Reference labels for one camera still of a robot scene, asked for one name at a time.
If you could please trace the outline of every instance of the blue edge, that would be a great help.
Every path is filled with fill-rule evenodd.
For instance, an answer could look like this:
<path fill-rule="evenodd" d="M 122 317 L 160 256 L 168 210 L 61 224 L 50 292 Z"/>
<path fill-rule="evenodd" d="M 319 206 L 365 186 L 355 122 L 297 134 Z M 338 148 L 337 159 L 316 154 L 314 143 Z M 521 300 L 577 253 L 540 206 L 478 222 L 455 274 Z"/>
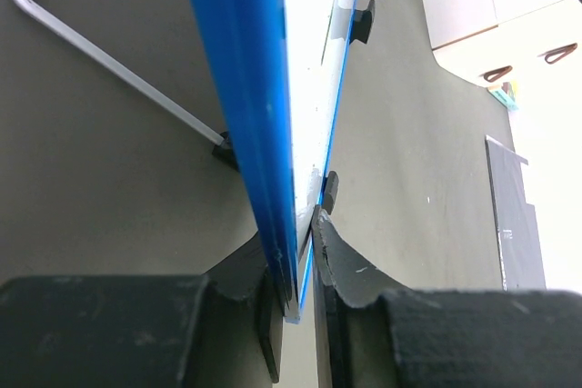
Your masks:
<path fill-rule="evenodd" d="M 313 247 L 307 250 L 298 292 L 284 0 L 191 1 L 266 260 L 285 317 L 297 323 L 305 306 Z M 336 129 L 347 41 L 324 174 Z"/>

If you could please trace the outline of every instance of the brown handle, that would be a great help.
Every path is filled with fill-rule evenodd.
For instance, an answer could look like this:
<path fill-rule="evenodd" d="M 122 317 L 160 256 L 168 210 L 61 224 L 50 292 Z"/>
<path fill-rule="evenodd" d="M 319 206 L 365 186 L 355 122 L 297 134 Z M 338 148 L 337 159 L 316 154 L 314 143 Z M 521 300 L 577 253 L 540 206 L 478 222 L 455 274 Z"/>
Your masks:
<path fill-rule="evenodd" d="M 578 49 L 578 43 L 574 43 L 572 45 L 565 45 L 564 47 L 560 47 L 559 49 L 550 50 L 549 52 L 544 53 L 543 55 L 544 60 L 548 64 L 553 65 L 560 61 L 561 59 L 564 59 L 566 56 L 570 55 L 576 49 Z"/>
<path fill-rule="evenodd" d="M 497 70 L 491 70 L 490 72 L 487 72 L 483 75 L 483 79 L 488 81 L 490 84 L 493 84 L 494 82 L 497 82 L 499 79 L 501 79 L 503 76 L 505 76 L 512 70 L 513 67 L 511 65 L 508 65 L 507 67 L 498 68 Z"/>

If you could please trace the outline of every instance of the white furniture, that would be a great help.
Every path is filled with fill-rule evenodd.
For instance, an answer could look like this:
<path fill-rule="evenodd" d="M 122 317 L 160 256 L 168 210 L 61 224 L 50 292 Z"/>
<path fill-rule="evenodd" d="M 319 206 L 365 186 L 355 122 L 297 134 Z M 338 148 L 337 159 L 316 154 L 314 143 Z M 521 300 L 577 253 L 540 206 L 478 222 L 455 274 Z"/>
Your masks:
<path fill-rule="evenodd" d="M 436 61 L 489 87 L 563 65 L 582 68 L 578 0 L 423 0 Z"/>

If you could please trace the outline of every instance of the metal rod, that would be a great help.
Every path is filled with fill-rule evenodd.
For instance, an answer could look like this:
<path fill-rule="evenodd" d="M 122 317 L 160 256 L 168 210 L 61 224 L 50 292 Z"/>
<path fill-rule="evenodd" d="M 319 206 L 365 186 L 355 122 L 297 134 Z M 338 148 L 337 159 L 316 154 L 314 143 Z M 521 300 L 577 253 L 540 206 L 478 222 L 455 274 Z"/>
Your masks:
<path fill-rule="evenodd" d="M 74 45 L 86 55 L 95 59 L 100 65 L 120 79 L 132 85 L 136 90 L 143 93 L 150 100 L 164 108 L 168 113 L 186 123 L 192 129 L 206 137 L 214 144 L 223 142 L 222 136 L 213 131 L 210 127 L 202 123 L 193 115 L 187 112 L 182 106 L 174 102 L 169 97 L 162 94 L 140 76 L 129 70 L 127 67 L 115 60 L 111 55 L 91 43 L 80 35 L 75 29 L 69 27 L 54 15 L 46 11 L 42 6 L 33 0 L 14 0 L 15 3 L 25 13 L 33 17 L 40 24 L 48 27 L 55 34 L 59 35 L 71 45 Z"/>

